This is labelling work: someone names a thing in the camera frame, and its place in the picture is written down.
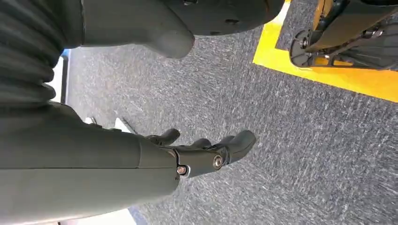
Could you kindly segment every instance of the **gray carpet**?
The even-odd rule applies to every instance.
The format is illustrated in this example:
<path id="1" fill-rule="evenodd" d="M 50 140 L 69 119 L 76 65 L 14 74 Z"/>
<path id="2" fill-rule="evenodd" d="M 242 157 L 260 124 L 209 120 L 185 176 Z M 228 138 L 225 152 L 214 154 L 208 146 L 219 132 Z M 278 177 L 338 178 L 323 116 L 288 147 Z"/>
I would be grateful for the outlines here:
<path id="1" fill-rule="evenodd" d="M 239 163 L 137 206 L 148 224 L 398 223 L 398 105 L 252 64 L 260 34 L 199 37 L 182 60 L 135 45 L 75 49 L 68 104 L 144 135 L 178 128 L 177 144 L 257 135 Z"/>

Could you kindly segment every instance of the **white surface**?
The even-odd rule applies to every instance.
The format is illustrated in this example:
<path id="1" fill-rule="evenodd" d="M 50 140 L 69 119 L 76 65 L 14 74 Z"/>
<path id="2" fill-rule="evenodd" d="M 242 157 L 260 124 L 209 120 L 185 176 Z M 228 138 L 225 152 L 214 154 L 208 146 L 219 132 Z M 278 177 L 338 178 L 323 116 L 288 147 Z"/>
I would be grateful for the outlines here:
<path id="1" fill-rule="evenodd" d="M 70 220 L 62 225 L 136 225 L 128 209 L 110 212 L 99 216 Z"/>
<path id="2" fill-rule="evenodd" d="M 62 90 L 62 68 L 63 68 L 63 58 L 60 57 L 57 65 L 54 67 L 54 79 L 47 84 L 54 88 L 55 97 L 51 99 L 54 102 L 61 102 L 61 90 Z"/>
<path id="3" fill-rule="evenodd" d="M 128 125 L 127 122 L 125 122 L 123 119 L 120 118 L 116 118 L 115 128 L 126 133 L 132 133 L 132 134 L 135 133 L 134 130 L 130 127 L 130 125 Z"/>

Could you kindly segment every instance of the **yellow marking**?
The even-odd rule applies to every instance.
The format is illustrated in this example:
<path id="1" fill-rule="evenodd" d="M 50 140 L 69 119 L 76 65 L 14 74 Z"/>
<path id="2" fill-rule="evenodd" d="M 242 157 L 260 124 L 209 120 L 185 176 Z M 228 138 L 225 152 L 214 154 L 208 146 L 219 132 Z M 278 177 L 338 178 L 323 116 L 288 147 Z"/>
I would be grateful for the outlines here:
<path id="1" fill-rule="evenodd" d="M 312 81 L 398 102 L 397 72 L 353 68 L 299 68 L 294 66 L 290 62 L 288 51 L 275 48 L 289 6 L 290 0 L 286 0 L 279 15 L 264 25 L 253 59 L 255 64 Z"/>

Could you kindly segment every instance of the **gray robot arm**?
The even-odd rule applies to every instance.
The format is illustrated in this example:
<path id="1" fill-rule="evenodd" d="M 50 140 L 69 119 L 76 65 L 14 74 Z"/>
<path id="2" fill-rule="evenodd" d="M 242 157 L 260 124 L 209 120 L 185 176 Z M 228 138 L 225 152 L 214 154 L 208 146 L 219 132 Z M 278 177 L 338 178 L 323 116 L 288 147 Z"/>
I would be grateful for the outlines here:
<path id="1" fill-rule="evenodd" d="M 64 47 L 137 43 L 186 55 L 193 35 L 159 0 L 0 0 L 0 21 L 0 224 L 87 217 L 157 199 L 182 177 L 239 160 L 255 142 L 244 131 L 213 146 L 168 146 L 176 131 L 106 130 L 49 102 L 54 90 L 43 83 Z"/>

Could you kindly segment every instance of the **bolt head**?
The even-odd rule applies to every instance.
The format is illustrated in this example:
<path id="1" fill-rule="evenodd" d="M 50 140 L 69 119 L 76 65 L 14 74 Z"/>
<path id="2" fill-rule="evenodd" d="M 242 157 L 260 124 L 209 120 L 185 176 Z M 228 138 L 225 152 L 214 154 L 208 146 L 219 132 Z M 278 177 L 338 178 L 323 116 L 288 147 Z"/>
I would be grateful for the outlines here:
<path id="1" fill-rule="evenodd" d="M 179 167 L 177 167 L 177 173 L 180 174 L 180 175 L 186 174 L 186 171 L 187 171 L 187 169 L 186 169 L 185 166 L 179 166 Z"/>
<path id="2" fill-rule="evenodd" d="M 223 161 L 221 156 L 215 156 L 213 159 L 213 166 L 215 169 L 220 169 L 222 167 Z"/>

